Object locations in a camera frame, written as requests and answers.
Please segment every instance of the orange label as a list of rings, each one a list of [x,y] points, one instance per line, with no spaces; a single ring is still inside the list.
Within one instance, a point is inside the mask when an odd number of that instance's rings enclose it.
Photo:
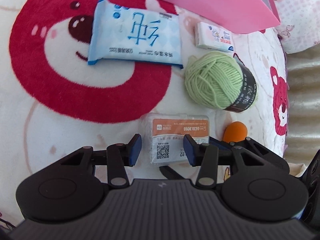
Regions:
[[[209,136],[208,120],[154,119],[152,136],[190,134],[193,138]]]

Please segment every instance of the bear eye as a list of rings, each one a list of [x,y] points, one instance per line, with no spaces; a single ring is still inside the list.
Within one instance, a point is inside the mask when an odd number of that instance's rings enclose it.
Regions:
[[[72,10],[78,10],[80,7],[80,2],[79,1],[73,1],[70,3],[70,8]]]

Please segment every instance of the pillow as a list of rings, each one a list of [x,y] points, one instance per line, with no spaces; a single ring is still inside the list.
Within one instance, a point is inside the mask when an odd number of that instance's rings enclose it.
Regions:
[[[274,0],[281,25],[276,29],[287,53],[320,43],[320,0]]]

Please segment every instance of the metal pin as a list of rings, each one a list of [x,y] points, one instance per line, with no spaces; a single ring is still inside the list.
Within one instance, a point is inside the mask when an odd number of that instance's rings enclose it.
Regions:
[[[110,182],[114,186],[123,186],[124,184],[127,183],[127,180],[121,177],[116,177],[116,178],[113,178]]]
[[[210,186],[214,183],[214,179],[209,177],[202,177],[198,180],[198,182],[203,186]]]

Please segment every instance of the white blanket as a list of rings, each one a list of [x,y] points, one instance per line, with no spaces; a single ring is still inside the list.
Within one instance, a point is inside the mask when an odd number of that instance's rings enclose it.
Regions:
[[[81,58],[88,49],[86,37],[73,28],[93,15],[96,1],[0,0],[0,212],[4,219],[13,224],[22,220],[15,190],[23,179],[82,146],[101,150],[127,143],[139,132],[136,118],[149,111],[207,115],[210,135],[216,139],[222,139],[228,124],[241,121],[248,136],[282,156],[288,105],[284,55],[274,29],[233,35],[235,52],[258,85],[254,105],[235,114],[194,103],[184,88],[184,71],[176,67],[122,61],[88,66]],[[185,66],[189,56],[208,52],[194,46],[193,34],[194,25],[207,20],[157,0],[110,1],[162,12],[175,9]],[[134,86],[118,90],[132,79]],[[146,89],[149,79],[153,85]],[[186,178],[196,178],[198,168],[187,163],[172,167]],[[163,178],[145,152],[126,171],[130,181]],[[106,181],[106,175],[106,167],[97,167],[99,179]],[[228,170],[220,167],[219,182],[224,177]]]

